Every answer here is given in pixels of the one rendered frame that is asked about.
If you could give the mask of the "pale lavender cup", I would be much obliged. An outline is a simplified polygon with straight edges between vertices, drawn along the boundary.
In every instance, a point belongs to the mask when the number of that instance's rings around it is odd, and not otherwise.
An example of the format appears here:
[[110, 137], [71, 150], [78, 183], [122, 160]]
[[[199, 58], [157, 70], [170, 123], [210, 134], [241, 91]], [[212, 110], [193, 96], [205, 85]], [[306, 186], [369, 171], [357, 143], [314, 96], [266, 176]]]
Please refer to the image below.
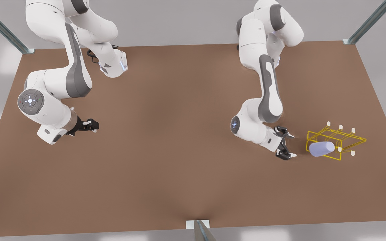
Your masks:
[[327, 155], [335, 150], [335, 145], [329, 141], [314, 142], [309, 146], [309, 152], [314, 157]]

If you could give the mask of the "silver frame post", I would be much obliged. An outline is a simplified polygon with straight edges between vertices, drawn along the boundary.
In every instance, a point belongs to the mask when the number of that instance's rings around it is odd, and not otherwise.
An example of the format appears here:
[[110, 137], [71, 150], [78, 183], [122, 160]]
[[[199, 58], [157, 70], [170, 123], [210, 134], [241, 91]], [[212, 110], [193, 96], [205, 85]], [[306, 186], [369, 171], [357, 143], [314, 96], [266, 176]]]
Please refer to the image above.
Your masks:
[[374, 26], [375, 23], [386, 13], [386, 0], [384, 0], [380, 6], [368, 17], [368, 19], [352, 34], [348, 39], [344, 39], [343, 44], [354, 45], [363, 35]]
[[186, 221], [186, 229], [194, 230], [194, 241], [217, 241], [210, 232], [210, 220]]
[[0, 21], [0, 34], [23, 54], [33, 54], [35, 49], [28, 48], [17, 36]]

